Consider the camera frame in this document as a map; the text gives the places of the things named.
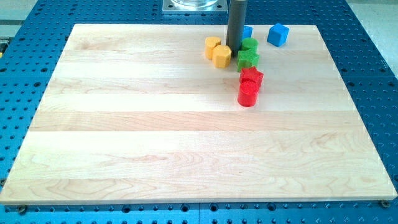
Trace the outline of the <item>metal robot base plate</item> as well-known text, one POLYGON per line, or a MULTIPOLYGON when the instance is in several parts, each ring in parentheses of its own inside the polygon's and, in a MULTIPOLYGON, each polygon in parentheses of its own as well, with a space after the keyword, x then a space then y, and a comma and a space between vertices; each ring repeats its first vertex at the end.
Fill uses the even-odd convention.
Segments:
POLYGON ((162 0, 164 14, 228 12, 227 0, 162 0))

